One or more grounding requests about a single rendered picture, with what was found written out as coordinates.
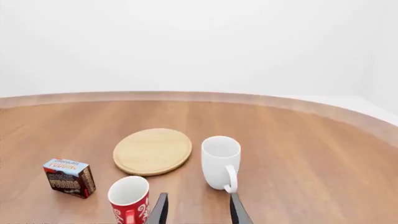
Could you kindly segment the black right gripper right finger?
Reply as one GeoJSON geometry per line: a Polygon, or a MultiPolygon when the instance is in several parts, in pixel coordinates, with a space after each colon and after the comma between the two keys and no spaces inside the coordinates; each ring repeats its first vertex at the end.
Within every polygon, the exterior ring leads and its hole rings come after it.
{"type": "Polygon", "coordinates": [[[230,194],[229,210],[232,224],[253,224],[238,194],[230,194]]]}

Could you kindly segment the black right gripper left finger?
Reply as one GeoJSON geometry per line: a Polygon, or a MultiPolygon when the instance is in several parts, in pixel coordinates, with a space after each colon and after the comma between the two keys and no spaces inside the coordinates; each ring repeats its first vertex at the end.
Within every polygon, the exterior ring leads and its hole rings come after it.
{"type": "Polygon", "coordinates": [[[147,224],[166,224],[169,210],[168,193],[162,192],[158,201],[150,213],[147,224]]]}

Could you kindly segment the round pale wooden plate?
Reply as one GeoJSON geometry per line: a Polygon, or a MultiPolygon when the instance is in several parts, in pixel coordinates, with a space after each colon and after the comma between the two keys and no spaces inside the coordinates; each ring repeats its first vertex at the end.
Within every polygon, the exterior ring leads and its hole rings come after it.
{"type": "Polygon", "coordinates": [[[142,130],[122,139],[114,148],[117,168],[129,175],[151,177],[182,166],[192,152],[191,140],[168,128],[142,130]]]}

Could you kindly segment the chocolate pudding box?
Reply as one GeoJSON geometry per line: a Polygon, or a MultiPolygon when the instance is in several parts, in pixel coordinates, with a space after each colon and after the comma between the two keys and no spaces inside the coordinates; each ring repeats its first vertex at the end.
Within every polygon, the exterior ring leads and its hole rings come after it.
{"type": "Polygon", "coordinates": [[[53,158],[43,165],[53,190],[88,198],[96,190],[91,167],[83,162],[53,158]]]}

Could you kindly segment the red mug with white pattern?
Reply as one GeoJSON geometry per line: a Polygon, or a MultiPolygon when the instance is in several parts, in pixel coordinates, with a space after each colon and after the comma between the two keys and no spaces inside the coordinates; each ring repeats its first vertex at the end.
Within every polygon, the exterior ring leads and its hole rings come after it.
{"type": "Polygon", "coordinates": [[[149,183],[143,177],[119,179],[109,188],[108,200],[117,224],[147,224],[149,183]]]}

